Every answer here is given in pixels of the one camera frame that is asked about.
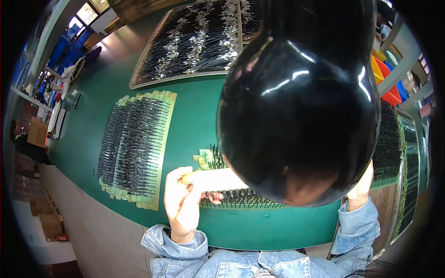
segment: black hair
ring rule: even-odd
[[[16,134],[14,130],[16,129],[16,120],[11,121],[11,126],[9,127],[9,138],[14,143],[16,141]]]
[[[386,23],[391,22],[394,24],[396,13],[381,0],[377,0],[377,12],[382,15]]]

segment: orange plastic bin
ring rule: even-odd
[[[379,67],[382,77],[386,78],[390,73],[388,67],[379,59],[374,59],[374,61]],[[402,99],[400,98],[400,94],[396,86],[392,87],[386,94],[381,97],[381,99],[388,102],[392,106],[396,106],[397,104],[402,103]]]

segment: jacket sleeve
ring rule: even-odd
[[[194,239],[186,243],[175,243],[167,235],[170,230],[166,225],[155,225],[148,229],[142,238],[141,244],[161,258],[174,258],[180,260],[206,259],[208,255],[207,237],[196,230]]]
[[[331,253],[331,261],[346,273],[365,270],[372,259],[372,243],[380,236],[378,212],[371,198],[360,208],[349,211],[348,201],[338,211],[340,228]]]

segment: floor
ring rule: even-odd
[[[151,277],[155,254],[141,245],[147,227],[97,202],[57,167],[40,168],[42,187],[51,194],[85,278]],[[306,248],[308,256],[326,258],[331,244]]]

